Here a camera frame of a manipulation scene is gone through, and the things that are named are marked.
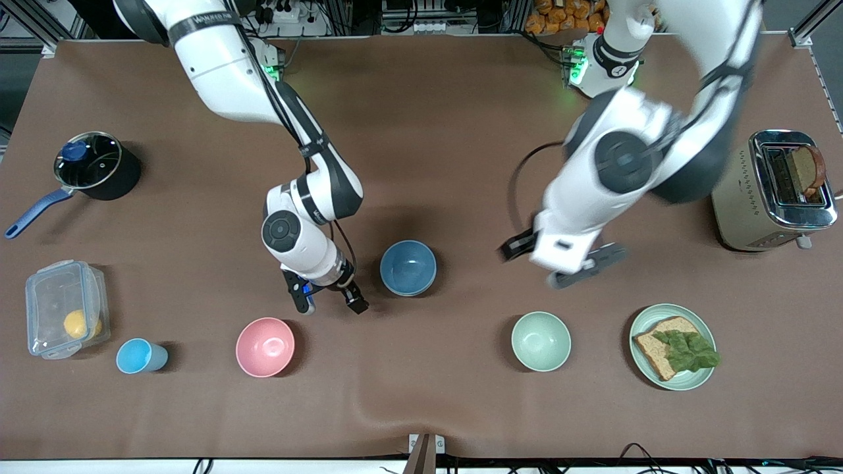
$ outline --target silver toaster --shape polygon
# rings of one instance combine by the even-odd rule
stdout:
[[[810,234],[837,220],[828,179],[810,197],[794,185],[787,160],[803,145],[816,146],[802,132],[764,130],[732,156],[711,194],[724,244],[735,250],[763,251],[796,240],[806,249],[811,247]]]

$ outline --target blue cup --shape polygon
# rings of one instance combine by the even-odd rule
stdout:
[[[137,374],[161,369],[167,363],[167,349],[146,339],[126,341],[117,351],[117,368],[123,374]]]

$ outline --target lemon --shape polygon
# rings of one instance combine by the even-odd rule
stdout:
[[[64,318],[64,331],[73,339],[80,339],[85,335],[85,330],[88,326],[85,324],[85,314],[82,310],[75,310],[67,313]],[[94,328],[94,334],[89,337],[96,337],[103,330],[103,322],[97,320],[97,326]]]

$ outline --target blue bowl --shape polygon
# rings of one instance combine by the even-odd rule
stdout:
[[[436,278],[436,257],[422,242],[402,240],[380,259],[380,277],[386,288],[399,296],[422,294]]]

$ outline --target sandwich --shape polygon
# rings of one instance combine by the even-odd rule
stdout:
[[[659,321],[650,331],[635,336],[635,342],[664,381],[683,370],[696,372],[720,364],[720,354],[682,316]]]

